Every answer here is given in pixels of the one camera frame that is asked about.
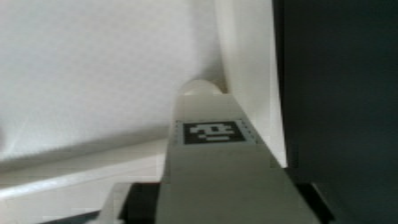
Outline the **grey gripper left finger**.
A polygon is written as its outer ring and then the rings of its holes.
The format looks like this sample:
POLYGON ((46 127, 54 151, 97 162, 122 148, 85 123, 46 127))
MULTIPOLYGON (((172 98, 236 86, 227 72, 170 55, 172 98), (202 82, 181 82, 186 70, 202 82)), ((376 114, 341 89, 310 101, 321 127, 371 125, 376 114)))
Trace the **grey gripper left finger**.
POLYGON ((99 215, 95 219, 86 222, 86 224, 124 224, 120 213, 129 189, 131 189, 129 183, 117 183, 113 185, 104 200, 104 205, 99 211, 99 215))

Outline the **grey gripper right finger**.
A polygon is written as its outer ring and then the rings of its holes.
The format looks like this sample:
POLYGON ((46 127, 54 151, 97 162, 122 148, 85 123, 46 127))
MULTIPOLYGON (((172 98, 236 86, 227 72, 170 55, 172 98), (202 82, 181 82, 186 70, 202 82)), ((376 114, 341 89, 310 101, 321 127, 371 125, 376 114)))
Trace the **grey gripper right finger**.
POLYGON ((355 224, 349 209, 332 185, 314 182, 312 187, 333 215, 333 221, 330 224, 355 224))

